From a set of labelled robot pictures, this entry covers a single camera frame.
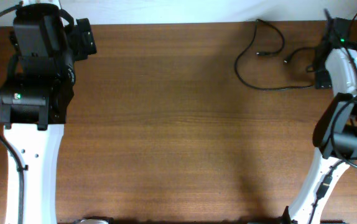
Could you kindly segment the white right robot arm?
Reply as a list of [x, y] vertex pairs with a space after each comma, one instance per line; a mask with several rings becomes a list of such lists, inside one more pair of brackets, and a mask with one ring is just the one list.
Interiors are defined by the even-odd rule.
[[313, 67], [325, 68], [334, 99], [313, 132], [315, 148], [306, 180], [278, 223], [320, 223], [340, 177], [357, 161], [357, 44], [348, 19], [328, 17]]

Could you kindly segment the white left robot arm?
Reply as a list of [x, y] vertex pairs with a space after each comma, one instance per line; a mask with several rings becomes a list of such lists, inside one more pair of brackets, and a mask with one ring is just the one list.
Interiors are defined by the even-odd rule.
[[6, 223], [55, 223], [58, 151], [74, 96], [74, 64], [97, 52], [88, 19], [58, 1], [23, 1], [10, 33], [14, 55], [0, 88], [8, 148]]

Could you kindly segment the black USB cable gold plug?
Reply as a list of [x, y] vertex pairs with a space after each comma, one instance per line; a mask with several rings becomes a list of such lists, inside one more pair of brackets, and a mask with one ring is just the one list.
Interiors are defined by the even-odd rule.
[[[271, 40], [280, 46], [273, 49], [255, 47], [257, 38], [263, 43]], [[279, 78], [276, 71], [270, 67], [271, 59], [276, 58], [285, 49], [286, 39], [282, 31], [272, 22], [256, 19], [253, 34], [249, 44], [234, 60], [234, 73], [246, 87], [259, 91], [304, 90], [314, 87], [313, 80], [293, 81], [290, 77]]]

